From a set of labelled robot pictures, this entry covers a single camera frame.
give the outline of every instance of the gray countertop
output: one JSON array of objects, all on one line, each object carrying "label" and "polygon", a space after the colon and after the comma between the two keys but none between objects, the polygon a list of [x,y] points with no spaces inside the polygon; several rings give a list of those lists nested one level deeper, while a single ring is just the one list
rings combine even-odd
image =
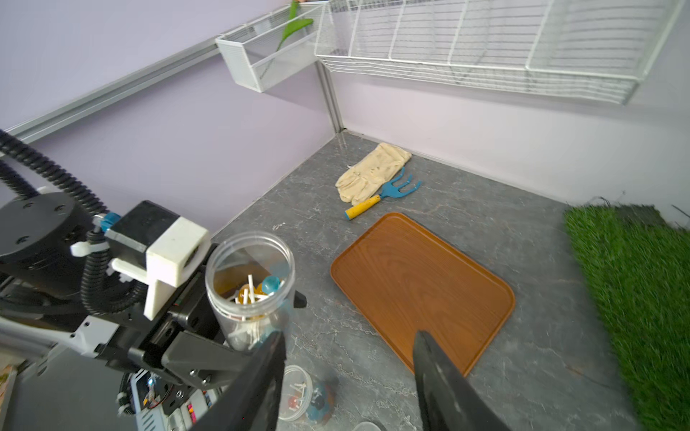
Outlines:
[{"label": "gray countertop", "polygon": [[[512,430],[637,430],[609,339],[571,253],[563,203],[413,156],[423,186],[344,218],[335,181],[376,143],[335,137],[217,236],[267,230],[292,249],[297,289],[288,363],[335,388],[324,430],[364,420],[386,431],[421,430],[413,375],[330,276],[333,259],[387,212],[402,212],[504,279],[513,314],[469,382]],[[306,427],[280,422],[278,430]]]}]

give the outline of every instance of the gardening glove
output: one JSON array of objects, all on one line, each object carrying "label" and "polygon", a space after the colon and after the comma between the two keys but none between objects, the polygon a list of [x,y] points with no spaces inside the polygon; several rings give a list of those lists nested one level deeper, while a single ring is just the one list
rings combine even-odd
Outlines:
[{"label": "gardening glove", "polygon": [[412,157],[400,147],[381,142],[335,183],[343,202],[357,205],[369,199]]}]

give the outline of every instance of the white wire rack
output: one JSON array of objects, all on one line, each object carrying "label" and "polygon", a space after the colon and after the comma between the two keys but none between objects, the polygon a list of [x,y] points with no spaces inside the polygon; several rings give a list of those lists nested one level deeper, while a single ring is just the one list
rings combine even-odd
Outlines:
[{"label": "white wire rack", "polygon": [[[290,6],[284,6],[218,36],[216,44],[235,82],[264,92],[314,63],[314,42],[326,3],[303,3],[294,19]],[[301,19],[313,23],[282,41],[285,27]]]},{"label": "white wire rack", "polygon": [[331,0],[334,72],[625,104],[684,0]]}]

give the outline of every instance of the artificial grass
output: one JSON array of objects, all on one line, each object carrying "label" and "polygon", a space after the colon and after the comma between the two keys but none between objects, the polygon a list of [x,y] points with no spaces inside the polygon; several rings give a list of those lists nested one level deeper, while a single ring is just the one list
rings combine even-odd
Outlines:
[{"label": "artificial grass", "polygon": [[638,420],[690,430],[690,232],[620,214],[573,208],[566,229]]}]

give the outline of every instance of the wooden tray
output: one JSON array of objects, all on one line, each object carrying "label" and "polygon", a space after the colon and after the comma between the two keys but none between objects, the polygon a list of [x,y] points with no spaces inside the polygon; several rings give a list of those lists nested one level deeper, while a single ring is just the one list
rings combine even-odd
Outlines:
[{"label": "wooden tray", "polygon": [[331,276],[410,371],[427,330],[467,376],[515,307],[503,280],[398,212],[343,251]]}]

